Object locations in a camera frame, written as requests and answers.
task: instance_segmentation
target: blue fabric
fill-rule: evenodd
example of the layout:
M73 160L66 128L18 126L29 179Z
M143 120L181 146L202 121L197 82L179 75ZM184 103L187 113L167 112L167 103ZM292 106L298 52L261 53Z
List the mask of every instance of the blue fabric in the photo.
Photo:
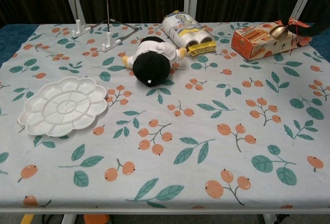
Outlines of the blue fabric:
M0 29L0 67L18 51L39 25L10 24Z
M330 62L330 27L321 35L314 36L309 44Z
M0 29L0 67L18 51L39 25L11 24ZM330 62L330 28L313 37L310 45Z

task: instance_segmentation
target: plush toy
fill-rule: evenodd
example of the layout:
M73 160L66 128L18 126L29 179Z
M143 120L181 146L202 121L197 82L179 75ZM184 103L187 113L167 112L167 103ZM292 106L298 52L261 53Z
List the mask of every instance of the plush toy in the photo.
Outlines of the plush toy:
M135 55L124 56L122 61L126 68L133 69L138 80L153 87L164 82L170 74L171 65L182 60L186 53L185 48L176 49L159 37L146 37Z

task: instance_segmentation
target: orange object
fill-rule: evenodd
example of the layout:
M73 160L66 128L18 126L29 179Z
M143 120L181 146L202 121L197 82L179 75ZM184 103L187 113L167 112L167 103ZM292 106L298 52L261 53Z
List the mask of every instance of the orange object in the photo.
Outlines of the orange object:
M290 22L308 27L300 21L290 18ZM305 46L311 41L311 37L300 37L289 32L286 38L277 41L269 35L273 27L281 25L280 21L263 23L255 27L236 29L232 39L232 48L247 61L265 58L270 55L291 50L292 46Z
M109 215L84 215L86 224L105 224L109 219Z

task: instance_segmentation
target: gold bell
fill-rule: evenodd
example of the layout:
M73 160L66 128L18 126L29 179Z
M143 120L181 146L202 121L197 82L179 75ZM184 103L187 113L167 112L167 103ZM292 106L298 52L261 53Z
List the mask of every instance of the gold bell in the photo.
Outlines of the gold bell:
M276 26L272 30L270 30L269 34L274 39L281 41L288 35L288 28L282 25Z

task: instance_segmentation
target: packaged item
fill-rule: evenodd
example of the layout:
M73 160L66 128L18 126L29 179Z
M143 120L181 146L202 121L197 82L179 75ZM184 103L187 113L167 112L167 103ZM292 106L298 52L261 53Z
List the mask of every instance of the packaged item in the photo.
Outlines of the packaged item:
M290 21L295 21L301 26L309 27L307 24L293 18L290 18ZM253 61L291 50L293 47L305 46L311 41L311 37L301 37L291 32L288 32L288 35L283 40L277 41L269 35L269 32L278 25L281 25L280 21L236 29L232 39L232 48L242 55L243 58L247 59L247 61Z
M162 26L171 40L179 48L185 47L192 56L217 49L214 37L185 12L174 11L167 15Z

